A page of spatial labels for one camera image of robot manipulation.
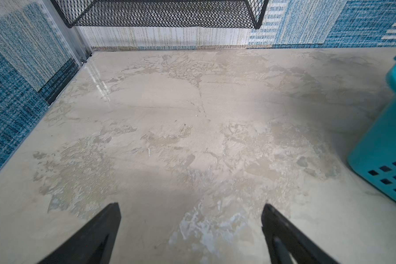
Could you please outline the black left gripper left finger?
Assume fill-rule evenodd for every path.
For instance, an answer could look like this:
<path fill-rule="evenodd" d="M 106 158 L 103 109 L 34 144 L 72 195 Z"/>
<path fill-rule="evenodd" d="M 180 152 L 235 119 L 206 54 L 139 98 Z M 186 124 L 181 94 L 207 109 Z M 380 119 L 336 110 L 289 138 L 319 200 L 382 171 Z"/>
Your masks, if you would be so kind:
<path fill-rule="evenodd" d="M 108 264 L 121 223 L 119 203 L 110 203 L 41 264 Z"/>

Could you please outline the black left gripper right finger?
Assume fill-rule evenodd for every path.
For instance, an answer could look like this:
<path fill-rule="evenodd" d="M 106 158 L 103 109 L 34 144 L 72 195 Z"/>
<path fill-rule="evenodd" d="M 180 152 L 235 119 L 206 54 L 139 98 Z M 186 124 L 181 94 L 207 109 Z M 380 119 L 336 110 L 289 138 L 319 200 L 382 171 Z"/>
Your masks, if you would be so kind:
<path fill-rule="evenodd" d="M 273 264 L 337 263 L 269 203 L 264 206 L 261 222 Z"/>

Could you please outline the teal plastic basket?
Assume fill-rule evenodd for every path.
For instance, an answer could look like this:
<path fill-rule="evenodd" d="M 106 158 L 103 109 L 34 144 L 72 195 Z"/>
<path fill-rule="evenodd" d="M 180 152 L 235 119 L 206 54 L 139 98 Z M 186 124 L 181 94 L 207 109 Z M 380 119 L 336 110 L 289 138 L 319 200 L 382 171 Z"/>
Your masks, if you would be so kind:
<path fill-rule="evenodd" d="M 351 169 L 396 202 L 396 63 L 386 81 L 395 93 L 347 158 Z"/>

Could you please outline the black mesh shelf rack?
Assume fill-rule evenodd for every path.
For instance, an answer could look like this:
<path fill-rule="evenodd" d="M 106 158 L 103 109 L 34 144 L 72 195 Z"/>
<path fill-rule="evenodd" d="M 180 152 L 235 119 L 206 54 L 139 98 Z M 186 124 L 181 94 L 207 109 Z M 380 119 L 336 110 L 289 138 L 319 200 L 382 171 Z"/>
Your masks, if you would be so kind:
<path fill-rule="evenodd" d="M 68 28 L 259 29 L 268 6 L 268 1 L 248 0 L 60 0 L 51 3 Z"/>

